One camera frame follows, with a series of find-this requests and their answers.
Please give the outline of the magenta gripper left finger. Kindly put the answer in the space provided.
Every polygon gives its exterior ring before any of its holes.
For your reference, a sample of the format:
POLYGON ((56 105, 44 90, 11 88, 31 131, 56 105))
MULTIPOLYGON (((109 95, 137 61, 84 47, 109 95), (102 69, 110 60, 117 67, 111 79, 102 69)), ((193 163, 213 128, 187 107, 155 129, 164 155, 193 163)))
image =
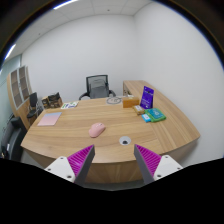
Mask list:
POLYGON ((83 186, 94 156, 95 147, 90 145, 68 157, 60 156, 46 168, 46 171, 83 186))

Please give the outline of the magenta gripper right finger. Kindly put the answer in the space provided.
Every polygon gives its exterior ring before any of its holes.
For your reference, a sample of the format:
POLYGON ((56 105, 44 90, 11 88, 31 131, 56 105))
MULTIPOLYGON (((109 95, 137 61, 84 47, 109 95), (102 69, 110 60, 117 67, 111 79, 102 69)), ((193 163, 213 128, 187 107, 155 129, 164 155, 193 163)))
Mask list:
POLYGON ((145 185, 182 169, 182 166, 169 155, 160 156, 137 144, 134 145, 134 156, 145 185))

